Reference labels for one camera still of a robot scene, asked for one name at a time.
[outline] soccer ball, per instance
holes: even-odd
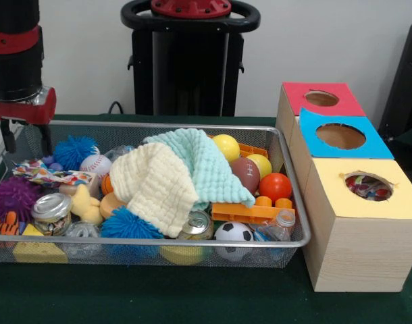
[[[214,240],[218,241],[253,241],[253,233],[244,224],[229,221],[218,227]],[[234,246],[215,247],[215,251],[223,258],[232,262],[239,262],[251,252],[251,248],[236,248]]]

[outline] green tablecloth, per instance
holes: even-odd
[[[273,126],[274,118],[56,119]],[[412,323],[399,294],[315,293],[301,251],[285,269],[0,264],[0,323]]]

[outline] plastic bottle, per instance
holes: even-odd
[[[282,210],[278,213],[275,221],[261,225],[256,228],[254,238],[256,241],[278,241],[289,242],[291,239],[292,227],[296,222],[294,213],[287,210]],[[274,261],[282,260],[286,252],[285,248],[269,248],[269,255]]]

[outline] red robot part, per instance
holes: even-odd
[[[152,0],[152,11],[169,17],[207,19],[228,15],[229,0]]]
[[[53,88],[43,88],[31,101],[11,103],[0,101],[0,120],[25,121],[32,125],[48,124],[55,115],[56,92]]]
[[[4,34],[0,32],[0,55],[26,51],[38,43],[38,26],[21,34]]]

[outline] metal basket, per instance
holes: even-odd
[[[53,121],[53,143],[68,135],[91,136],[101,152],[129,144],[139,145],[147,136],[177,128],[199,128],[207,134],[229,134],[237,141],[268,151],[274,171],[286,172],[293,186],[297,222],[291,242],[233,242],[144,240],[116,238],[67,238],[51,236],[0,235],[0,262],[83,263],[111,265],[196,265],[206,267],[277,267],[287,265],[298,247],[311,234],[301,193],[282,133],[275,128],[255,126],[204,126],[176,124],[135,124],[109,122]],[[32,126],[16,130],[17,152],[6,153],[0,146],[3,178],[11,175],[13,162],[41,157],[41,135]]]

